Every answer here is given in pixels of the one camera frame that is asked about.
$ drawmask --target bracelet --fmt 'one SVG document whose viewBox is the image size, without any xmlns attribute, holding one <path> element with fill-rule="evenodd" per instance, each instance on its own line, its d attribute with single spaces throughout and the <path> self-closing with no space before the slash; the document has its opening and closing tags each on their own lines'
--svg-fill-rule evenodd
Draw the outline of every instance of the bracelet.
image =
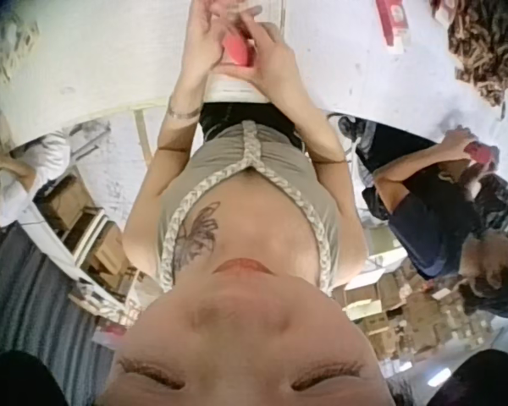
<svg viewBox="0 0 508 406">
<path fill-rule="evenodd" d="M 172 107 L 171 107 L 171 97 L 169 98 L 169 103 L 168 103 L 168 115 L 171 117 L 171 118 L 175 118 L 177 120 L 192 120 L 193 118 L 196 118 L 197 116 L 200 115 L 200 113 L 202 112 L 202 108 L 203 106 L 199 106 L 196 110 L 194 110 L 193 112 L 187 112 L 187 113 L 184 113 L 184 112 L 176 112 Z"/>
</svg>

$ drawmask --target wood shavings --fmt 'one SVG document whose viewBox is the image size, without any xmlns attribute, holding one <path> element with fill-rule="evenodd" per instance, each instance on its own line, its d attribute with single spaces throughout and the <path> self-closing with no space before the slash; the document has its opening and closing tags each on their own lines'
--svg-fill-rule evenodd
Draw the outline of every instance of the wood shavings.
<svg viewBox="0 0 508 406">
<path fill-rule="evenodd" d="M 495 0 L 459 0 L 450 51 L 462 64 L 456 78 L 474 85 L 491 106 L 508 90 L 508 10 Z"/>
</svg>

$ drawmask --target woman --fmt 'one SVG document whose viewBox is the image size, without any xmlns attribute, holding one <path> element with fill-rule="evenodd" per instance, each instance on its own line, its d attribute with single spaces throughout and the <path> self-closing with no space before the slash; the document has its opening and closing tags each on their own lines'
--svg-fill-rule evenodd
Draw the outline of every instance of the woman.
<svg viewBox="0 0 508 406">
<path fill-rule="evenodd" d="M 192 2 L 124 233 L 130 260 L 167 293 L 128 332 L 100 403 L 392 405 L 368 340 L 328 297 L 367 256 L 338 136 L 275 26 L 242 14 L 254 64 L 217 66 L 222 8 Z M 250 81 L 274 107 L 205 106 L 200 119 L 212 71 Z M 191 158 L 198 121 L 206 144 Z"/>
</svg>

